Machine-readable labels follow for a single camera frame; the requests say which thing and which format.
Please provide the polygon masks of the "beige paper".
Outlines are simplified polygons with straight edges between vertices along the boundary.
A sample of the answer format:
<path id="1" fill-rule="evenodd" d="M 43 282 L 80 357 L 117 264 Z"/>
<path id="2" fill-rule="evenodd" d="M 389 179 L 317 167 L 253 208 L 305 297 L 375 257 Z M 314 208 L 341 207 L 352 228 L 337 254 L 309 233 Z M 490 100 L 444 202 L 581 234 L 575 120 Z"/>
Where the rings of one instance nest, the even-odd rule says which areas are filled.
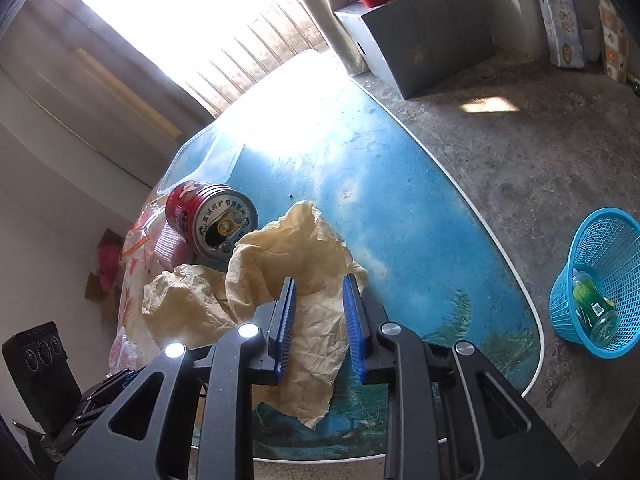
<path id="1" fill-rule="evenodd" d="M 227 272 L 199 264 L 165 271 L 143 289 L 141 315 L 154 342 L 189 348 L 217 341 L 276 300 L 286 278 L 296 289 L 293 337 L 282 382 L 254 389 L 265 403 L 314 428 L 328 414 L 348 343 L 343 278 L 359 287 L 367 272 L 311 202 L 298 202 L 278 220 L 244 235 Z"/>

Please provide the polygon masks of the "red cartoon tin can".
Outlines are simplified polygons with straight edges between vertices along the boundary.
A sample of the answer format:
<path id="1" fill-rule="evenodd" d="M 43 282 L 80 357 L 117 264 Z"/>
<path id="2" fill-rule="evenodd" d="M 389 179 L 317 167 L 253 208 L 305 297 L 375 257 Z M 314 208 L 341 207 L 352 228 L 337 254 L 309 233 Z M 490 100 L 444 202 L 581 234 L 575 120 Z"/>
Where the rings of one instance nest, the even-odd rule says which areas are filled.
<path id="1" fill-rule="evenodd" d="M 198 257 L 227 264 L 236 243 L 257 229 L 253 202 L 226 184 L 184 181 L 168 195 L 168 226 L 176 231 Z"/>

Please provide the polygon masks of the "clear wrapper with red stripes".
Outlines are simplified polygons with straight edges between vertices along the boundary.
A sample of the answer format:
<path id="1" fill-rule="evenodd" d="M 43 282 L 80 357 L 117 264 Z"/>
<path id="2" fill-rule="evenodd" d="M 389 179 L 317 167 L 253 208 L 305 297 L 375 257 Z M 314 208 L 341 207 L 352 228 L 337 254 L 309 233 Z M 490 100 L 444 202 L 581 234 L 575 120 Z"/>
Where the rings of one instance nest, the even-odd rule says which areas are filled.
<path id="1" fill-rule="evenodd" d="M 159 353 L 142 315 L 144 286 L 150 284 L 163 268 L 157 260 L 155 246 L 165 225 L 167 196 L 149 198 L 136 223 L 125 237 L 120 254 L 122 290 L 117 317 L 117 333 L 108 355 L 108 374 L 125 368 L 138 370 Z"/>

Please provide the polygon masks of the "red gift bag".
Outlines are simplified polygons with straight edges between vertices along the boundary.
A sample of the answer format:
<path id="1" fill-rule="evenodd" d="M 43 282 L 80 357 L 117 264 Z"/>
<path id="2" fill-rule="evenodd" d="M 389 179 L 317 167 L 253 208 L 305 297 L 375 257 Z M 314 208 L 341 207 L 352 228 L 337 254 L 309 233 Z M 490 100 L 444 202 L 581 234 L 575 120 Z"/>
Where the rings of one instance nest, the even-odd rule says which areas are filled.
<path id="1" fill-rule="evenodd" d="M 89 272 L 85 298 L 96 302 L 107 315 L 117 310 L 124 268 L 120 262 L 124 238 L 106 229 L 96 246 L 96 268 Z"/>

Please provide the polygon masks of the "blue plastic mesh basket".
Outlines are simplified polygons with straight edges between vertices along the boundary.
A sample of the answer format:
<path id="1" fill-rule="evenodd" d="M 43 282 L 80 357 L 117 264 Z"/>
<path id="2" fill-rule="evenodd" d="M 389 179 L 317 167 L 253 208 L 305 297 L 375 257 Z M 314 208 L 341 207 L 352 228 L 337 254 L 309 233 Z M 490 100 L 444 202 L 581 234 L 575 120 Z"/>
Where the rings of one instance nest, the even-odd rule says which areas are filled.
<path id="1" fill-rule="evenodd" d="M 618 330 L 603 348 L 596 347 L 580 325 L 573 299 L 574 270 L 590 274 L 600 293 L 615 306 Z M 549 316 L 555 333 L 600 359 L 618 359 L 638 344 L 639 222 L 630 214 L 608 207 L 585 218 L 551 289 Z"/>

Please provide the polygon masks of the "green plastic bottle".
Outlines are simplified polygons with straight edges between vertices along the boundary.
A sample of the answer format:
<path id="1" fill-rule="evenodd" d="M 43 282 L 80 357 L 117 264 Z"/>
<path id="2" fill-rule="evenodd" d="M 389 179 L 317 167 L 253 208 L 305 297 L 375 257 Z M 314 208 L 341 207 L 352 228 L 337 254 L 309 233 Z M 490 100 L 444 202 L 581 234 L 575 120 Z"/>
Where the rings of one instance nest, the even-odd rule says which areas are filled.
<path id="1" fill-rule="evenodd" d="M 590 274 L 573 271 L 573 299 L 582 329 L 598 348 L 605 347 L 616 335 L 618 315 L 612 301 L 605 298 Z"/>

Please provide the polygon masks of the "black electronic device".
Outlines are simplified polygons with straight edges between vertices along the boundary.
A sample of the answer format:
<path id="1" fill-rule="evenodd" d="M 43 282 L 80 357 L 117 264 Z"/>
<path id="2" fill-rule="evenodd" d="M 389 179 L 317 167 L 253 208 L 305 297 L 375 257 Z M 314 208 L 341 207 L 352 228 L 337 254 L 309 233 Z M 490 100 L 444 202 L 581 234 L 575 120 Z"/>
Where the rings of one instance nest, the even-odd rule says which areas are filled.
<path id="1" fill-rule="evenodd" d="M 13 335 L 1 350 L 29 413 L 46 434 L 57 437 L 72 419 L 81 391 L 55 322 Z"/>

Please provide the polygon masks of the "grey cabinet box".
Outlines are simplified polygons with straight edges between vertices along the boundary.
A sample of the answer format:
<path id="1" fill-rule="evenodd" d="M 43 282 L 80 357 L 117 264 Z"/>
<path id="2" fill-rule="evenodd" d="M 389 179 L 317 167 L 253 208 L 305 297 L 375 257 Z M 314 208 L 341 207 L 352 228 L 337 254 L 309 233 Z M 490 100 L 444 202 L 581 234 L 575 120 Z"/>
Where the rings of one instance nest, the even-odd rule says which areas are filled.
<path id="1" fill-rule="evenodd" d="M 370 72 L 404 99 L 494 56 L 484 0 L 355 2 L 335 15 Z"/>

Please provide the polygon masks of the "patterned tissue pack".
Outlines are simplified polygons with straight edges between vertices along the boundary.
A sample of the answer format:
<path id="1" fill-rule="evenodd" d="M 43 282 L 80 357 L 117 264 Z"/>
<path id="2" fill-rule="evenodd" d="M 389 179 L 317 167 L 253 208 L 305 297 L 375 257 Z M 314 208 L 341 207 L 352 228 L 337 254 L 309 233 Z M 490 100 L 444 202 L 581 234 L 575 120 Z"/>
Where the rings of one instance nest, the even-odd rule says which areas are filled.
<path id="1" fill-rule="evenodd" d="M 548 41 L 551 63 L 559 68 L 582 70 L 586 65 L 574 0 L 538 0 Z"/>

